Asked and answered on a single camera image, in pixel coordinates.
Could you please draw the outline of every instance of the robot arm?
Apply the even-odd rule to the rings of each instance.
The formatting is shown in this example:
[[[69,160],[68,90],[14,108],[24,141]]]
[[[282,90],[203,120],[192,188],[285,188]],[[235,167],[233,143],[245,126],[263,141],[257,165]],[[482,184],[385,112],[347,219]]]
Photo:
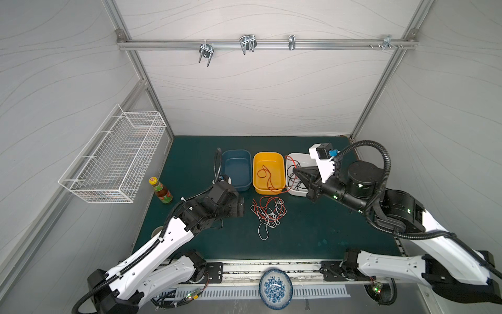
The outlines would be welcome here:
[[[227,176],[223,178],[223,181],[216,181],[207,193],[181,203],[174,217],[168,220],[167,228],[164,226],[162,237],[161,231],[117,266],[107,272],[98,269],[88,277],[88,294],[99,313],[134,314],[139,307],[173,285],[201,280],[207,263],[196,252],[167,266],[159,266],[183,244],[210,228],[215,220],[243,216],[243,197],[228,183]],[[80,313],[78,308],[86,296],[74,306],[73,313]]]
[[[340,175],[343,153],[355,147],[376,147],[384,157],[384,169],[365,161],[349,165]],[[398,257],[348,250],[340,265],[330,270],[347,279],[389,277],[413,281],[439,295],[461,303],[502,303],[498,284],[490,278],[493,267],[489,252],[476,252],[447,232],[424,206],[410,194],[385,188],[390,173],[390,157],[385,148],[373,141],[356,142],[342,152],[330,143],[309,149],[317,167],[297,167],[293,173],[308,188],[307,198],[315,202],[325,195],[364,215],[372,227],[409,239],[428,255]]]

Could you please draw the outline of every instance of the red wire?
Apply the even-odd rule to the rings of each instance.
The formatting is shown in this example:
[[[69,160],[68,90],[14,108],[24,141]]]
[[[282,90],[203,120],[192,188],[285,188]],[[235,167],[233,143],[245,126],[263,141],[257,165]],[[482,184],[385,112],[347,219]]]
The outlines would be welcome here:
[[[262,205],[262,200],[264,198],[268,198],[267,200],[267,203],[265,205]],[[280,197],[272,197],[272,196],[262,196],[262,198],[260,198],[260,201],[259,202],[256,202],[254,199],[253,199],[253,205],[254,206],[251,206],[251,211],[253,211],[253,213],[255,213],[256,216],[260,217],[261,219],[265,220],[268,216],[268,213],[267,213],[267,208],[269,208],[269,203],[270,202],[277,202],[278,200],[281,200],[283,201]],[[262,209],[262,212],[259,212],[257,210],[257,208],[261,208]],[[285,211],[281,211],[281,212],[278,212],[277,213],[277,220],[281,219],[282,217],[284,217],[285,215]]]
[[[295,165],[295,168],[297,167],[296,166],[296,160],[294,160],[293,158],[291,158],[291,156],[286,155],[285,158],[288,159],[288,160],[291,160],[293,162],[293,164]],[[260,172],[261,171],[265,172],[264,176],[260,176]],[[282,189],[275,188],[274,185],[272,184],[272,173],[270,172],[270,170],[265,165],[263,165],[262,168],[260,170],[258,170],[258,172],[256,173],[256,175],[258,176],[258,178],[266,178],[267,177],[267,173],[269,174],[269,179],[267,180],[267,188],[270,191],[272,191],[274,193],[277,193],[277,194],[281,194],[281,193],[286,193],[287,191],[289,191],[289,190],[291,190],[293,188],[292,186],[290,186],[287,190],[282,191],[282,192],[280,192],[280,191],[283,188]]]

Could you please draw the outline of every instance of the yellow bottle cap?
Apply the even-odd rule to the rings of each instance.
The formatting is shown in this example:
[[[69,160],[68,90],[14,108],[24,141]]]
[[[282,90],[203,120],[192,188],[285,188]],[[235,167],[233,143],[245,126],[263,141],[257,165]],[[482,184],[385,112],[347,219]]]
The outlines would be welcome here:
[[[150,182],[151,185],[155,185],[157,184],[157,182],[159,182],[159,180],[156,177],[151,177],[148,182]]]

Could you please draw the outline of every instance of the tangled wires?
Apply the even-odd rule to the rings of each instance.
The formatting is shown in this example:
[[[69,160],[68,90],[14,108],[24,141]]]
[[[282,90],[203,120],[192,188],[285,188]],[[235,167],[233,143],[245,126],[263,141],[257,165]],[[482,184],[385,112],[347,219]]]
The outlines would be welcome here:
[[[288,190],[293,190],[293,191],[306,189],[305,185],[302,183],[302,180],[300,180],[300,178],[297,177],[292,170],[292,168],[301,167],[301,164],[297,160],[291,158],[291,156],[286,156],[286,159],[291,160],[293,162],[293,164],[290,165],[288,169],[286,169],[286,176],[288,177],[288,180],[286,182],[286,187],[289,188]]]
[[[274,203],[274,209],[269,207],[269,204]],[[263,196],[260,198],[259,202],[253,199],[253,204],[251,205],[251,211],[255,213],[260,219],[260,225],[258,226],[258,235],[260,239],[265,241],[269,238],[269,231],[267,227],[275,228],[280,224],[280,219],[284,217],[287,213],[286,207],[284,206],[284,201],[280,197]],[[260,227],[265,225],[265,231],[267,232],[267,237],[263,238],[260,234]]]

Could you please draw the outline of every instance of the blue plastic bin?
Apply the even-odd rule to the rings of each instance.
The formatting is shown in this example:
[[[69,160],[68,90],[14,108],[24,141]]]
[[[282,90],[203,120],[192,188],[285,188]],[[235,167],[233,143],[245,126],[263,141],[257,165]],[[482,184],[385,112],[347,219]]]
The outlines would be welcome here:
[[[221,173],[232,179],[238,192],[248,190],[253,182],[251,154],[245,149],[227,150],[222,154]]]

